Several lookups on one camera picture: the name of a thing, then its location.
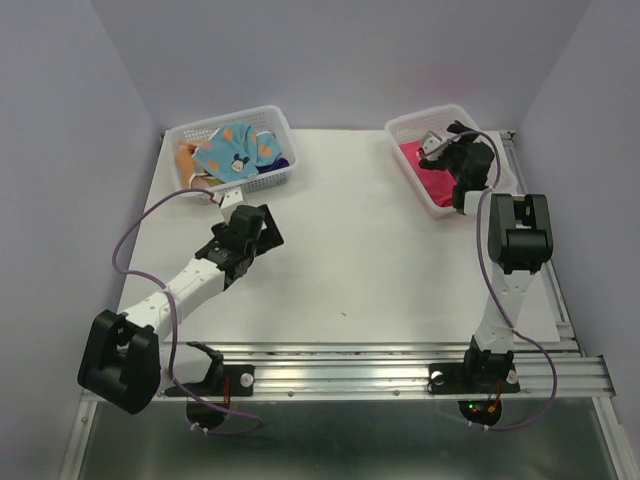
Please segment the pink microfiber towel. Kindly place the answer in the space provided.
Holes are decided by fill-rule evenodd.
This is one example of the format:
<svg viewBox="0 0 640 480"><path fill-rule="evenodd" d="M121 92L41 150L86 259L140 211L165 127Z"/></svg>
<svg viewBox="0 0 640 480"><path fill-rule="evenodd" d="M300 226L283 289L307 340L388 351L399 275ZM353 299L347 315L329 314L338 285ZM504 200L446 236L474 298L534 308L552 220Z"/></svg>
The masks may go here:
<svg viewBox="0 0 640 480"><path fill-rule="evenodd" d="M452 207L455 186L452 175L448 171L422 169L419 166L420 143L418 141L401 144L400 149L419 180L419 191L425 194L436 207Z"/></svg>

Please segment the orange dotted cartoon towel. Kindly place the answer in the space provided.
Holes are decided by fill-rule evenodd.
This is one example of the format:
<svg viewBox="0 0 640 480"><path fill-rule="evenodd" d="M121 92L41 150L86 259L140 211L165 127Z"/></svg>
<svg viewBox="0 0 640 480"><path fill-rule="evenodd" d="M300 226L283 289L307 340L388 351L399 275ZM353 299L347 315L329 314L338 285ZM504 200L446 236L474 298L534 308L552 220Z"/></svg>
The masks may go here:
<svg viewBox="0 0 640 480"><path fill-rule="evenodd" d="M209 187L205 179L206 171L193 158L197 147L197 144L179 142L174 160L179 173L180 185L183 189L207 189Z"/></svg>

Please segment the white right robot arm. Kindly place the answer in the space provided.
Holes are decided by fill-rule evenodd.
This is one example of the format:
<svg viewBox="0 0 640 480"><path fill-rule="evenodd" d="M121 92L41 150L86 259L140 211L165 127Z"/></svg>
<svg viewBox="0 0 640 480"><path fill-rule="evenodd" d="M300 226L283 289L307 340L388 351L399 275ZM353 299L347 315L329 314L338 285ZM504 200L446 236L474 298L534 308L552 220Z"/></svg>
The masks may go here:
<svg viewBox="0 0 640 480"><path fill-rule="evenodd" d="M499 388L515 393L517 319L529 286L553 253L547 199L499 192L502 164L495 142L460 121L444 135L427 132L417 156L421 169L452 176L454 209L475 218L479 266L488 289L483 317L462 361L431 364L428 390L434 395Z"/></svg>

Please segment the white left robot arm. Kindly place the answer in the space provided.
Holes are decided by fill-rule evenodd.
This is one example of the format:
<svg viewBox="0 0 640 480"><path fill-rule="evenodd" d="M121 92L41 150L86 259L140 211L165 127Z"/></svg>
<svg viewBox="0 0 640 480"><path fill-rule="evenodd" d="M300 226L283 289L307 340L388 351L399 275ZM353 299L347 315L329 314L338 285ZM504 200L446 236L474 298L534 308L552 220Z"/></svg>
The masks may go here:
<svg viewBox="0 0 640 480"><path fill-rule="evenodd" d="M239 205L167 285L121 313L93 320L77 375L80 386L129 414L142 411L168 376L160 343L177 323L244 276L256 257L284 244L269 207Z"/></svg>

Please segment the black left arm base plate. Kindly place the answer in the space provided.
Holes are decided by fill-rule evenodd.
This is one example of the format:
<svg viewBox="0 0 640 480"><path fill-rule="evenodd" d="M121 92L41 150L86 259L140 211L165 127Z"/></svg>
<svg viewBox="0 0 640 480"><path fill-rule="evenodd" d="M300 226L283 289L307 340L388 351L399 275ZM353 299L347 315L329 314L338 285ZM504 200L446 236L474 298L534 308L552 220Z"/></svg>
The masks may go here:
<svg viewBox="0 0 640 480"><path fill-rule="evenodd" d="M251 397L254 374L255 367L251 364L211 364L209 370L195 380L180 380L188 390L200 397Z"/></svg>

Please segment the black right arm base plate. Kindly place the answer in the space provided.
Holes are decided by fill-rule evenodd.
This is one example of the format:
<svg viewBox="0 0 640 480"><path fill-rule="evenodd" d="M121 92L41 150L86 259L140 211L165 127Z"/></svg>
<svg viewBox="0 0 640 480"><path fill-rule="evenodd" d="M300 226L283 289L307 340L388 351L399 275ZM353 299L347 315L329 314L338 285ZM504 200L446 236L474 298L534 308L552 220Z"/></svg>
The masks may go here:
<svg viewBox="0 0 640 480"><path fill-rule="evenodd" d="M518 381L509 383L495 373L468 373L462 363L439 362L428 365L427 392L433 395L482 395L521 391Z"/></svg>

